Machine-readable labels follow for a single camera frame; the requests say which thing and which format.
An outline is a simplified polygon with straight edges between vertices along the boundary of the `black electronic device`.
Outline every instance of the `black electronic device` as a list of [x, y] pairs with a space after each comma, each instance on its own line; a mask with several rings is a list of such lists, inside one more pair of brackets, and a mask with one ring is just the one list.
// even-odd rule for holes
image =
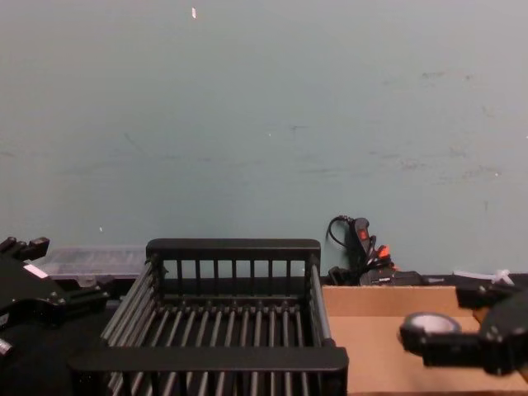
[[[43, 257], [49, 245], [47, 238], [25, 243], [10, 237], [0, 243], [0, 331], [27, 321], [57, 325], [104, 308], [108, 294], [99, 286], [67, 292], [40, 268], [24, 262]], [[4, 350], [11, 348], [3, 345]]]
[[[345, 242], [338, 240], [332, 227], [341, 222], [346, 225]], [[328, 236], [346, 249], [349, 268], [335, 266], [328, 272], [334, 285], [425, 285], [424, 279], [415, 271], [398, 271], [389, 247], [376, 248], [376, 236], [369, 233], [369, 220], [340, 215], [328, 225]]]
[[458, 287], [456, 296], [461, 308], [489, 308], [477, 332], [429, 328], [431, 321], [417, 324], [420, 315], [414, 314], [400, 327], [403, 348], [427, 366], [481, 367], [493, 375], [523, 370], [528, 363], [528, 290], [491, 284]]

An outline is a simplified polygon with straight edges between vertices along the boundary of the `black cable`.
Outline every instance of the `black cable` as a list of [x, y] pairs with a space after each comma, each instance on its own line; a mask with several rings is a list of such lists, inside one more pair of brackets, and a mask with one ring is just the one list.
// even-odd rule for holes
[[369, 251], [366, 253], [366, 265], [365, 266], [369, 266], [369, 264], [376, 259], [375, 250], [374, 250], [375, 245], [376, 245], [376, 236], [372, 235], [370, 237]]
[[335, 243], [337, 243], [340, 246], [343, 246], [344, 248], [347, 248], [345, 243], [343, 243], [339, 239], [337, 239], [336, 236], [332, 232], [332, 226], [334, 225], [334, 223], [336, 223], [338, 221], [342, 221], [343, 223], [350, 224], [352, 221], [354, 221], [354, 219], [352, 217], [348, 217], [348, 216], [345, 216], [345, 215], [339, 215], [339, 216], [334, 217], [332, 220], [330, 220], [330, 224], [328, 224], [327, 237], [328, 237], [328, 235], [330, 235], [330, 238], [333, 239], [333, 241]]

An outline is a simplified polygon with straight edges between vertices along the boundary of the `white object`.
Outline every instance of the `white object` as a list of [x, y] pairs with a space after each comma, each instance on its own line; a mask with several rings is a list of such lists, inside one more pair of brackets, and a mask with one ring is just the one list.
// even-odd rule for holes
[[44, 271], [42, 271], [40, 268], [37, 268], [33, 264], [28, 264], [27, 266], [24, 266], [24, 269], [26, 271], [31, 272], [33, 275], [38, 276], [41, 279], [48, 277], [48, 274], [46, 274]]
[[453, 275], [463, 276], [466, 278], [482, 279], [485, 281], [491, 281], [492, 283], [503, 281], [504, 283], [508, 285], [514, 285], [513, 280], [509, 276], [510, 275], [509, 270], [498, 270], [495, 272], [495, 274], [492, 274], [492, 275], [477, 274], [474, 272], [467, 272], [467, 271], [453, 271]]
[[80, 276], [119, 276], [135, 278], [145, 263], [141, 245], [77, 246], [54, 249], [39, 267], [54, 279]]
[[459, 325], [452, 318], [439, 313], [417, 313], [409, 317], [409, 321], [425, 332], [454, 332], [459, 330]]

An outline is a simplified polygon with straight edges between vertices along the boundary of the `wall mark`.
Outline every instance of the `wall mark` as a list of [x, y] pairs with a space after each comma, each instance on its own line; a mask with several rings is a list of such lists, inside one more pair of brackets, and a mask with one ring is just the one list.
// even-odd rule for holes
[[449, 147], [449, 157], [450, 158], [467, 158], [468, 154], [461, 147], [450, 146]]
[[425, 163], [421, 163], [415, 159], [403, 159], [399, 164], [402, 171], [416, 171], [417, 169], [426, 167]]
[[134, 148], [138, 151], [138, 153], [141, 153], [141, 154], [143, 154], [143, 155], [146, 154], [145, 150], [143, 150], [143, 148], [142, 148], [142, 147], [141, 147], [141, 146], [140, 146], [135, 140], [133, 140], [133, 139], [130, 137], [130, 135], [129, 135], [128, 132], [124, 132], [124, 133], [123, 133], [123, 136], [125, 137], [126, 141], [129, 142], [130, 145], [131, 145], [132, 147], [134, 147]]
[[446, 75], [446, 72], [423, 72], [422, 78], [429, 80], [432, 78], [444, 77], [445, 75]]
[[480, 110], [482, 110], [482, 114], [487, 116], [487, 118], [495, 118], [495, 111], [492, 107], [487, 107], [485, 105], [482, 105], [480, 107]]

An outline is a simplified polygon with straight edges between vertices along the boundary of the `white label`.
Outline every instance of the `white label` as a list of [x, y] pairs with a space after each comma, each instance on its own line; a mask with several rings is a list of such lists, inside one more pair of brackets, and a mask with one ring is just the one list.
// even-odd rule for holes
[[0, 327], [7, 324], [8, 320], [9, 320], [9, 313], [6, 313], [5, 315], [0, 316]]
[[37, 275], [39, 278], [44, 279], [48, 276], [44, 271], [42, 271], [40, 268], [37, 268], [33, 264], [28, 264], [27, 266], [24, 266], [29, 272], [31, 272], [33, 275]]

